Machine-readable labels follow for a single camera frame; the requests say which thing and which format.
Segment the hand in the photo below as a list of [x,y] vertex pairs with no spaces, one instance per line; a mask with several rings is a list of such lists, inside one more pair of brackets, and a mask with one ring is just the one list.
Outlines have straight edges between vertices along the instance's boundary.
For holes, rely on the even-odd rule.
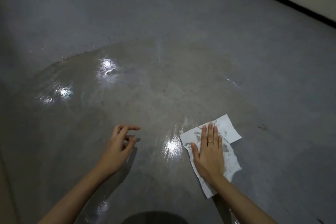
[[212,131],[212,123],[202,128],[201,149],[198,154],[197,145],[191,143],[194,164],[199,175],[213,186],[218,177],[224,174],[224,157],[222,148],[222,137],[218,136],[218,129],[215,126]]
[[127,133],[129,130],[139,129],[140,127],[132,125],[116,125],[95,170],[105,178],[118,171],[137,141],[137,137],[131,137]]

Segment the dirty paper towel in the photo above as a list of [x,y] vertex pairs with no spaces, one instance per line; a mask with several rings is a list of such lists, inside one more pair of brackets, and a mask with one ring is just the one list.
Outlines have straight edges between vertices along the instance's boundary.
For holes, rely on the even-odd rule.
[[[205,193],[205,196],[207,198],[212,197],[217,192],[206,182],[203,180],[203,178],[200,177],[198,174],[196,167],[194,165],[194,158],[193,153],[191,150],[190,143],[195,143],[198,147],[198,150],[201,148],[201,132],[202,127],[206,125],[208,127],[208,124],[210,122],[203,124],[199,127],[193,128],[183,134],[180,135],[180,139],[184,145],[184,147],[188,150],[189,156],[190,156],[190,162],[191,165],[199,179],[199,182],[201,183],[202,189]],[[228,117],[228,115],[221,116],[220,118],[214,120],[212,122],[214,126],[217,126],[218,128],[218,135],[222,136],[222,142],[223,142],[223,155],[224,155],[224,161],[225,161],[225,171],[224,176],[231,182],[232,177],[235,172],[241,170],[241,167],[237,161],[236,155],[233,153],[233,149],[230,146],[230,143],[233,143],[237,141],[238,139],[241,139],[241,136],[237,133],[237,131],[233,128],[232,123]]]

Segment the floor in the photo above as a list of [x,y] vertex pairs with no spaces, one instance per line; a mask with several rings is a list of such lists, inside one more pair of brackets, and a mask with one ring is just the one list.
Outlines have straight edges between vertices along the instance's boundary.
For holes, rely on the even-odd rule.
[[1,0],[1,150],[36,223],[142,127],[79,222],[221,223],[179,133],[228,114],[233,183],[279,223],[336,218],[336,30],[274,0]]

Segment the left hand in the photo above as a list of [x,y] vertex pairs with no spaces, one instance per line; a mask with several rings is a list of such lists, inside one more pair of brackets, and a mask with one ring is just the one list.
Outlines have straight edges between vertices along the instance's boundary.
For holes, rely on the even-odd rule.
[[129,130],[139,129],[140,127],[133,125],[116,125],[106,150],[99,159],[95,170],[104,177],[108,177],[118,171],[128,158],[137,141],[137,137],[130,137],[127,133]]

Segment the white tissue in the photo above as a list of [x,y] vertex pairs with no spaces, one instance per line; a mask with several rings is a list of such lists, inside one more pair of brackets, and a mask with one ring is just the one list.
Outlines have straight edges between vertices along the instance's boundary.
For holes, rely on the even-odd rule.
[[[189,156],[190,156],[190,162],[192,165],[192,168],[194,169],[199,182],[201,183],[201,187],[204,191],[204,194],[207,198],[212,197],[213,195],[217,194],[217,192],[206,182],[203,180],[203,178],[200,177],[198,174],[196,167],[194,165],[194,157],[191,150],[190,143],[195,143],[198,147],[198,151],[201,148],[201,132],[202,127],[206,125],[208,127],[208,124],[210,122],[203,124],[199,127],[193,128],[183,134],[180,135],[180,139],[182,141],[183,146],[188,150]],[[233,143],[237,141],[238,139],[241,139],[241,136],[237,133],[237,131],[233,128],[232,123],[228,117],[227,114],[224,116],[221,116],[220,118],[212,121],[212,124],[214,126],[217,126],[218,128],[218,135],[222,136],[222,142],[223,142],[223,155],[224,155],[224,161],[225,161],[225,172],[224,176],[231,182],[233,175],[235,172],[241,170],[241,167],[237,161],[237,157],[233,152],[232,147],[230,146],[230,143]]]

